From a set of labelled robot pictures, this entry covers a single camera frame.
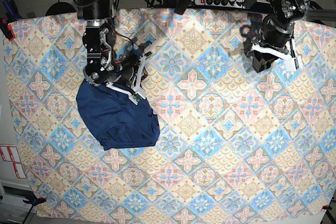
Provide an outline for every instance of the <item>red clamp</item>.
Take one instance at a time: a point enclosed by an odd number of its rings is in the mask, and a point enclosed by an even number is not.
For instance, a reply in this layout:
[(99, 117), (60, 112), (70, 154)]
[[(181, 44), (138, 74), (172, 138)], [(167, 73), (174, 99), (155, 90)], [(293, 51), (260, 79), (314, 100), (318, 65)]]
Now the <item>red clamp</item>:
[(5, 18), (0, 18), (0, 29), (9, 41), (12, 41), (15, 38), (13, 29), (10, 24), (7, 24)]

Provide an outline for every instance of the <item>power strip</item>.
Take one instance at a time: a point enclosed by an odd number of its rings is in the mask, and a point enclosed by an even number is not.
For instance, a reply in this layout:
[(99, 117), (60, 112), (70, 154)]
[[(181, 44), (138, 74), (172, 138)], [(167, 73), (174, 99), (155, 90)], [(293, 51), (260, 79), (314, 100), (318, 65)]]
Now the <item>power strip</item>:
[(230, 2), (228, 2), (226, 5), (222, 5), (221, 3), (219, 3), (218, 5), (214, 4), (214, 1), (212, 1), (212, 3), (210, 4), (211, 0), (194, 0), (194, 4), (195, 5), (201, 5), (201, 6), (221, 6), (221, 7), (231, 7), (231, 8), (239, 8), (239, 9), (246, 9), (243, 6), (243, 3), (241, 0), (235, 0), (233, 2), (233, 4), (231, 4)]

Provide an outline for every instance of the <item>navy blue cloth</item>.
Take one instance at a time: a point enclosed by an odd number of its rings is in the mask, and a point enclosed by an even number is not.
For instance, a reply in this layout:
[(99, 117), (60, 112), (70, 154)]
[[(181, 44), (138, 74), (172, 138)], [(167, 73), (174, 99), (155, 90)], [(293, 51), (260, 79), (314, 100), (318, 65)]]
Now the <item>navy blue cloth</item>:
[(156, 144), (160, 127), (147, 99), (135, 105), (126, 94), (83, 81), (76, 100), (80, 116), (105, 151)]

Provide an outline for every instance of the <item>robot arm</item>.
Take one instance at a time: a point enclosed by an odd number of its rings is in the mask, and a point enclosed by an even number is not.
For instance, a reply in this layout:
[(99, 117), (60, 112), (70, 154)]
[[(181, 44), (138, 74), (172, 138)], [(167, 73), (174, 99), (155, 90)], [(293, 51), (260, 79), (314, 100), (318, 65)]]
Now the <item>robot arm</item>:
[(247, 53), (253, 58), (253, 68), (256, 72), (264, 71), (281, 58), (285, 61), (288, 71), (302, 67), (302, 61), (295, 55), (293, 40), (294, 21), (304, 16), (306, 11), (303, 0), (269, 0), (274, 14), (268, 15), (262, 21), (262, 27), (257, 38), (252, 41)]
[(87, 49), (87, 65), (83, 69), (86, 81), (94, 86), (105, 84), (108, 88), (126, 93), (135, 104), (145, 99), (140, 81), (146, 77), (144, 64), (150, 53), (138, 57), (131, 51), (124, 60), (115, 61), (113, 47), (117, 32), (113, 27), (113, 18), (119, 0), (73, 1), (77, 5), (78, 19), (87, 21), (83, 34), (83, 45)]

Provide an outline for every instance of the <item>table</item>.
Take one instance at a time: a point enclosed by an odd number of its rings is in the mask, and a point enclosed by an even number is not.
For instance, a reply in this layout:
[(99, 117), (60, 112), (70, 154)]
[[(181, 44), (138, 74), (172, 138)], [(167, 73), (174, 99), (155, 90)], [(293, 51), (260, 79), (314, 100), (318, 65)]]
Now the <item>table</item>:
[(12, 23), (5, 71), (18, 149), (41, 217), (104, 223), (248, 223), (315, 215), (335, 190), (335, 29), (297, 22), (304, 68), (256, 74), (241, 32), (259, 16), (216, 10), (118, 12), (151, 42), (143, 82), (155, 147), (104, 151), (76, 105), (85, 23)]

